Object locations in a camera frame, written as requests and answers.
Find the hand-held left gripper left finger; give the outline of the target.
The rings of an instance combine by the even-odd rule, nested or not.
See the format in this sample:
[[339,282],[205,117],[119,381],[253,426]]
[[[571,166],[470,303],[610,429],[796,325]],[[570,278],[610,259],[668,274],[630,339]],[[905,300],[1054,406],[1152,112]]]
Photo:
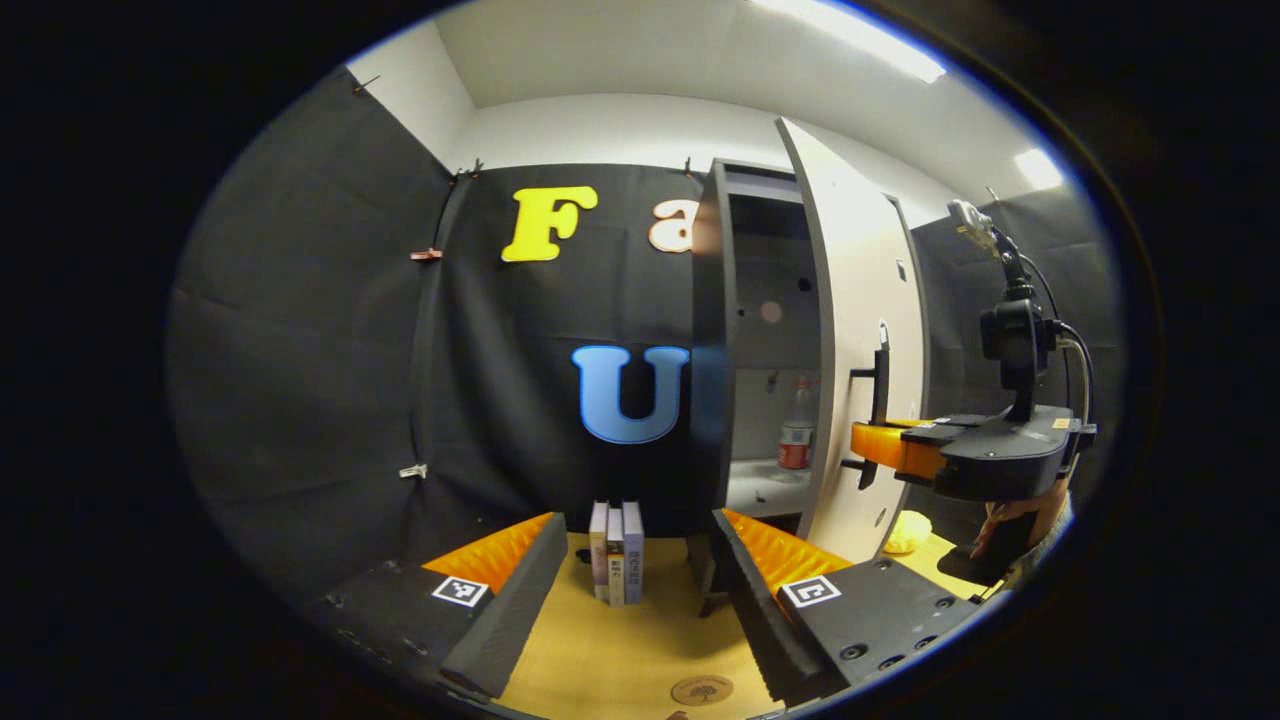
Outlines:
[[410,691],[502,697],[568,552],[544,512],[422,564],[385,561],[308,600],[305,616]]

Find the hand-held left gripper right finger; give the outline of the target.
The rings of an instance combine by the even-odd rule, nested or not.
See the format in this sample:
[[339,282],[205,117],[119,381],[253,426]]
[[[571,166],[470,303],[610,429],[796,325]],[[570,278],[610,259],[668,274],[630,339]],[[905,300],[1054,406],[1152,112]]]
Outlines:
[[891,557],[850,562],[718,509],[712,548],[771,698],[861,689],[942,646],[980,606]]

